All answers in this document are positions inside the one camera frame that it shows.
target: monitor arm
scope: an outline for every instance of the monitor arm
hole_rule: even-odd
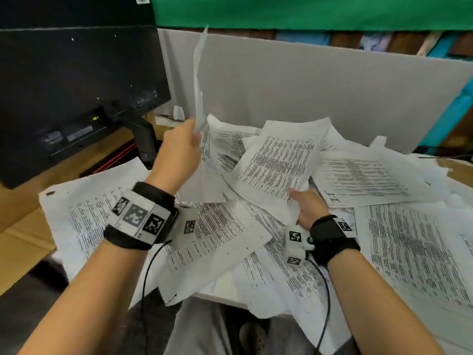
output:
[[[159,150],[153,125],[140,117],[124,117],[121,122],[124,127],[133,132],[139,159],[147,169],[151,169]]]

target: pile of papers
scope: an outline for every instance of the pile of papers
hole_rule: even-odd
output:
[[[197,81],[206,32],[194,54],[198,171],[177,202],[199,209],[195,235],[167,246],[151,267],[146,293],[159,287],[172,305],[231,272],[248,309],[259,318],[291,314],[315,345],[327,295],[311,264],[281,261],[283,230],[299,205],[290,188],[317,190],[330,212],[354,230],[362,253],[446,344],[473,351],[473,190],[435,161],[344,139],[330,119],[263,128],[204,117]],[[138,159],[40,194],[69,280],[102,240],[106,215],[122,190],[145,179]],[[156,253],[149,253],[145,269]],[[333,354],[351,336],[329,280],[332,311],[320,351]],[[141,296],[141,274],[132,305]]]

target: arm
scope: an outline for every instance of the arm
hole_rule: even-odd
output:
[[[164,134],[146,179],[175,194],[200,161],[194,120]],[[104,240],[31,334],[20,355],[106,354],[119,344],[147,251],[123,249]]]
[[[306,229],[330,214],[316,192],[290,192],[301,208],[299,224]],[[444,353],[424,324],[359,251],[340,252],[327,268],[348,327],[363,355]]]

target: computer monitor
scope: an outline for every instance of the computer monitor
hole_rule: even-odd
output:
[[[95,11],[74,20],[93,2],[75,2],[76,9],[66,8],[70,17],[48,19],[46,28],[36,27],[46,19],[25,18],[26,28],[0,32],[0,181],[8,188],[170,100],[151,5],[146,12],[122,6],[120,17],[102,23],[87,17]],[[148,24],[133,25],[139,15]],[[19,26],[2,21],[4,28]]]

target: green fabric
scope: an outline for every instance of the green fabric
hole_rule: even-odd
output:
[[[473,0],[152,0],[162,27],[472,30]]]

